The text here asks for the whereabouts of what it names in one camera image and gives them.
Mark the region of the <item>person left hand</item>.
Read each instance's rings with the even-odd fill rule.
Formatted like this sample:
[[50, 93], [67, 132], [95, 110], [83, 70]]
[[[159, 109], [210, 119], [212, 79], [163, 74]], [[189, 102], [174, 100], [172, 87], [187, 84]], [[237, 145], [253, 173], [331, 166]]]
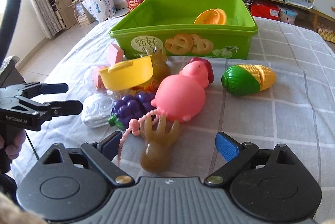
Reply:
[[25, 142], [25, 140], [26, 140], [26, 131], [24, 129], [20, 129], [18, 134], [15, 136], [13, 143], [7, 145], [7, 147], [5, 148], [5, 152], [9, 157], [9, 159], [13, 160], [19, 156], [19, 153], [22, 149], [22, 145]]

